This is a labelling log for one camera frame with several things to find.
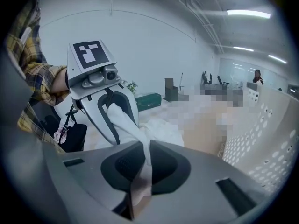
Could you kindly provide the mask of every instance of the white cloth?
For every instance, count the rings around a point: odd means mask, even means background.
[[[143,144],[146,161],[131,184],[132,205],[136,206],[144,196],[151,195],[150,140],[159,140],[184,146],[183,138],[177,126],[162,119],[151,119],[146,124],[141,125],[139,129],[131,118],[116,104],[109,106],[107,116],[119,135],[120,144],[137,140]]]
[[[54,135],[54,141],[56,143],[59,143],[59,139],[60,139],[60,135],[61,135],[61,132],[63,130],[63,127],[64,127],[64,124],[66,123],[66,118],[63,118],[60,120],[60,123],[59,123],[59,128],[57,129],[57,131],[53,134]],[[71,119],[69,119],[69,122],[67,124],[68,127],[73,127],[75,124],[75,122]],[[60,143],[63,144],[65,141],[66,141],[66,137],[67,137],[67,131],[62,135],[61,137],[61,140],[60,140]]]
[[[149,140],[158,140],[184,146],[183,137],[178,131],[178,126],[163,119],[155,118],[146,124],[141,124],[140,131],[145,133]]]
[[[150,161],[150,140],[116,104],[113,103],[109,106],[107,116],[118,133],[120,144],[137,140],[143,144],[145,163],[132,181],[130,191],[132,205],[136,206],[144,196],[151,195],[153,169]]]

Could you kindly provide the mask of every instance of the green box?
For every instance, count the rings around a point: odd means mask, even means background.
[[[153,93],[135,98],[138,111],[144,111],[161,105],[162,97],[158,93]]]

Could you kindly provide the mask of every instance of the white towel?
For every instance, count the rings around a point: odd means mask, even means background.
[[[144,196],[151,195],[152,166],[150,161],[150,140],[116,104],[113,103],[109,106],[107,116],[119,135],[120,144],[137,140],[143,144],[146,161],[132,181],[130,191],[132,205],[136,206]]]
[[[132,205],[136,206],[144,196],[151,195],[152,166],[150,160],[150,140],[159,140],[184,146],[178,127],[162,119],[151,119],[139,129],[131,118],[116,104],[111,104],[107,111],[110,122],[114,125],[120,144],[140,141],[143,144],[145,163],[131,184]]]

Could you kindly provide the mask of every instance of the white wall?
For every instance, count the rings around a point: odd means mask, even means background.
[[[118,61],[119,75],[139,92],[164,94],[164,78],[183,86],[217,70],[215,53],[201,38],[193,15],[177,0],[40,0],[42,49],[49,64],[66,64],[69,42],[102,39]],[[60,116],[71,106],[57,106]]]
[[[265,59],[257,58],[254,56],[250,56],[250,53],[249,55],[246,55],[245,53],[247,51],[243,51],[243,52],[244,55],[239,53],[225,53],[225,54],[217,55],[216,63],[220,65],[221,58],[247,62],[275,72],[276,74],[282,76],[283,78],[286,78],[290,84],[299,84],[298,70],[295,69],[294,67],[291,67],[289,64],[279,63],[276,62],[275,60],[272,61],[271,58],[269,57],[266,57]]]

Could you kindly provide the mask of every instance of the glass wall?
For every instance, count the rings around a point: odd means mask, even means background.
[[[255,70],[261,71],[261,77],[264,85],[273,89],[281,88],[283,92],[287,92],[288,82],[280,75],[253,65],[247,62],[241,62],[232,59],[220,59],[219,76],[223,82],[230,83],[230,89],[241,89],[246,82],[252,82]]]

